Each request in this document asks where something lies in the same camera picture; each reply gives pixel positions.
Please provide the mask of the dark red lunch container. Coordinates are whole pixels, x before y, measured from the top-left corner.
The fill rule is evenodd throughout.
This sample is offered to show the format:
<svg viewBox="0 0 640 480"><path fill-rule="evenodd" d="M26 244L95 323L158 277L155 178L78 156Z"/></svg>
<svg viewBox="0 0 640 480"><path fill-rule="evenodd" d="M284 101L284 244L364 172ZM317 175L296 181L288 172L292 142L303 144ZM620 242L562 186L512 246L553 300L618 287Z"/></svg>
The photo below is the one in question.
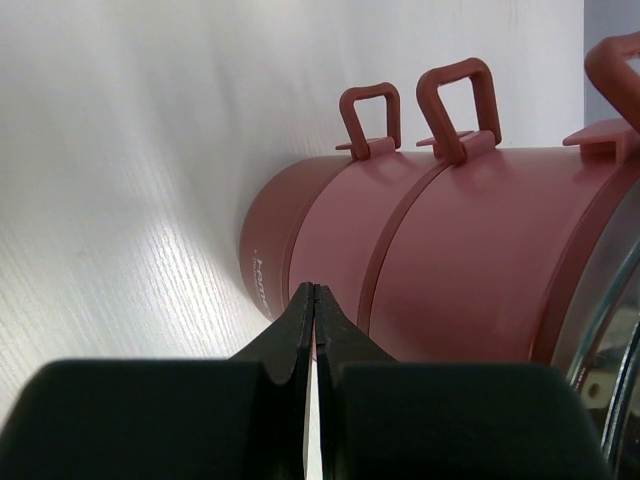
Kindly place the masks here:
<svg viewBox="0 0 640 480"><path fill-rule="evenodd" d="M304 159L284 168L260 190L240 234L239 265L244 284L258 309L277 319L289 302L289 270L293 249L307 213L325 187L356 161L373 157L374 139L367 139L355 103L375 97L386 101L386 135L391 149L401 146L400 94L382 82L344 91L339 110L350 142L342 155Z"/></svg>

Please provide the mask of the pink lunch container with handle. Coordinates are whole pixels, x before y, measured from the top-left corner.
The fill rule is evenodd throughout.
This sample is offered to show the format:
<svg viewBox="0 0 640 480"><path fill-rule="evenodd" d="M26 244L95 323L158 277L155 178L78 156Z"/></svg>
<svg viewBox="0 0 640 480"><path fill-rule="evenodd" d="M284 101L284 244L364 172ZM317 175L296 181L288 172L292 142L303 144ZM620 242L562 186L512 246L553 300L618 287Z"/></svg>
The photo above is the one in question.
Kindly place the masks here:
<svg viewBox="0 0 640 480"><path fill-rule="evenodd" d="M639 52L631 33L603 39L585 71L618 117L553 148L504 148L491 72L469 58L418 81L444 161L387 250L369 337L401 361L521 362L567 369L598 339L610 248L637 239Z"/></svg>

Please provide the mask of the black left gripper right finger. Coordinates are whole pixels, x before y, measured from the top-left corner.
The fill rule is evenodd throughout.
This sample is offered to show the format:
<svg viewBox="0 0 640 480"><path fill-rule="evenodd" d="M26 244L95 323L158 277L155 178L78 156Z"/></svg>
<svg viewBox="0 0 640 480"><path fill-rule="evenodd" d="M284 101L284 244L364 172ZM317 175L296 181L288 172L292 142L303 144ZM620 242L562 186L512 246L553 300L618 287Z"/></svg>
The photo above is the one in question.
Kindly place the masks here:
<svg viewBox="0 0 640 480"><path fill-rule="evenodd" d="M403 363L314 289L327 479L608 479L579 396L531 363Z"/></svg>

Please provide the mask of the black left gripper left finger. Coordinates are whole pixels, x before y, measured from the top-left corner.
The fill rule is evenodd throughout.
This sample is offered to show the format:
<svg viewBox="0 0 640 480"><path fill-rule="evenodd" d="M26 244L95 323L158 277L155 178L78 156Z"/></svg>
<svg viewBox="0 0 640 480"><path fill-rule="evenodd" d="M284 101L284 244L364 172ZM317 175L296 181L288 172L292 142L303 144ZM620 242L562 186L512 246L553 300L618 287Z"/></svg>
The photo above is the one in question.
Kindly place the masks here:
<svg viewBox="0 0 640 480"><path fill-rule="evenodd" d="M1 433L5 479L301 479L314 288L216 359L65 359L24 386Z"/></svg>

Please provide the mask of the grey glass pot lid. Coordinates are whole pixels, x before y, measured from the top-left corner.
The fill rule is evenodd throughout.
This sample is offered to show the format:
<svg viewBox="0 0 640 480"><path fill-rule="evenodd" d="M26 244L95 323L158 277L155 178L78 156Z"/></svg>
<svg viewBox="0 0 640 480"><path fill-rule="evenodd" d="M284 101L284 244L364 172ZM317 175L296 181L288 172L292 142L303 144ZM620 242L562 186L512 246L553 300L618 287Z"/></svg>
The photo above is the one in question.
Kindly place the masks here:
<svg viewBox="0 0 640 480"><path fill-rule="evenodd" d="M552 364L578 392L616 479L639 477L639 185L582 272Z"/></svg>

